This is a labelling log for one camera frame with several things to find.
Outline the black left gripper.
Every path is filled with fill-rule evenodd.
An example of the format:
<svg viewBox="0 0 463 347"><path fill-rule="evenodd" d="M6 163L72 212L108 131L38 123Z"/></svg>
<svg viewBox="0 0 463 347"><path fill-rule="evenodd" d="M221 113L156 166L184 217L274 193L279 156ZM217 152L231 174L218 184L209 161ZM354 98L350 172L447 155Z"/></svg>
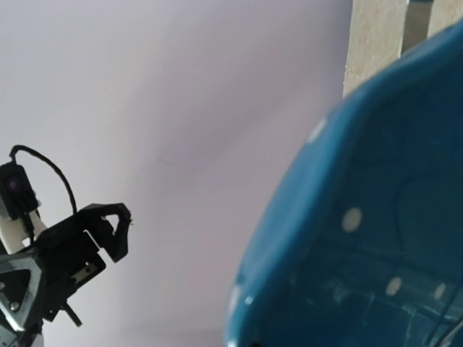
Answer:
<svg viewBox="0 0 463 347"><path fill-rule="evenodd" d="M17 332L60 311L79 322L69 298L106 268L100 249L114 263L127 256L131 212L124 203L88 205L38 236L30 217L21 223L30 245L1 256L1 312Z"/></svg>

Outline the right aluminium wall post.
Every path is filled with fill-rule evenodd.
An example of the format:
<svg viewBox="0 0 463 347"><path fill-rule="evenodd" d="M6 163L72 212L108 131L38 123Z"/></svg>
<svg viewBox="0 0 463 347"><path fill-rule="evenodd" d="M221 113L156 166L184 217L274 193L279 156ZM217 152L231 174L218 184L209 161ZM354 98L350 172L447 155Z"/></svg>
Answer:
<svg viewBox="0 0 463 347"><path fill-rule="evenodd" d="M407 5L401 55L426 40L433 0L411 0Z"/></svg>

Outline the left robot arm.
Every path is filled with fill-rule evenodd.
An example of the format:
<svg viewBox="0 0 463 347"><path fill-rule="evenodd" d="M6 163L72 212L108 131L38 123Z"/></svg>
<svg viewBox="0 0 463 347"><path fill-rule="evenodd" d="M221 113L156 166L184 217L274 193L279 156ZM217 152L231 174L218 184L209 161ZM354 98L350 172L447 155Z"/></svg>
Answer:
<svg viewBox="0 0 463 347"><path fill-rule="evenodd" d="M31 346L44 321L66 312L69 297L102 273L104 249L113 262L128 253L131 213L122 203L93 204L47 228L28 247L1 256L1 345Z"/></svg>

